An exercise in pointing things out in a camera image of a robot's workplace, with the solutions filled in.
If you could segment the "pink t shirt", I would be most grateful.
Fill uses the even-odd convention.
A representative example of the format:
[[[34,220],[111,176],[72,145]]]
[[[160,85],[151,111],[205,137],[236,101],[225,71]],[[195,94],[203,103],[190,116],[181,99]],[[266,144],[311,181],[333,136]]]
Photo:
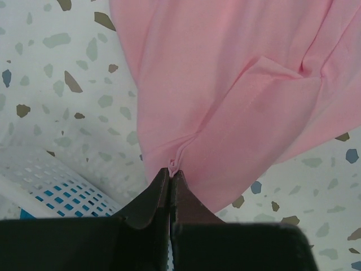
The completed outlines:
[[[360,126],[359,1],[110,1],[146,178],[211,211]]]

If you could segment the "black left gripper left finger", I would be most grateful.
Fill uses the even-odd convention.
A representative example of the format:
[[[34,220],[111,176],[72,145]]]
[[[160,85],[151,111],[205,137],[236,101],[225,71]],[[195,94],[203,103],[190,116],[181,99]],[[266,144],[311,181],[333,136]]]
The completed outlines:
[[[1,222],[2,270],[166,270],[169,172],[109,217]]]

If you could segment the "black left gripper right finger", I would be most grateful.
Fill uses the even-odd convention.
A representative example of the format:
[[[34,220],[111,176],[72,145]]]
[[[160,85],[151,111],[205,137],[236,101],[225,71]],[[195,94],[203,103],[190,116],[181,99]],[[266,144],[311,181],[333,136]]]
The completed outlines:
[[[171,245],[175,270],[317,270],[309,241],[291,224],[226,223],[171,179]]]

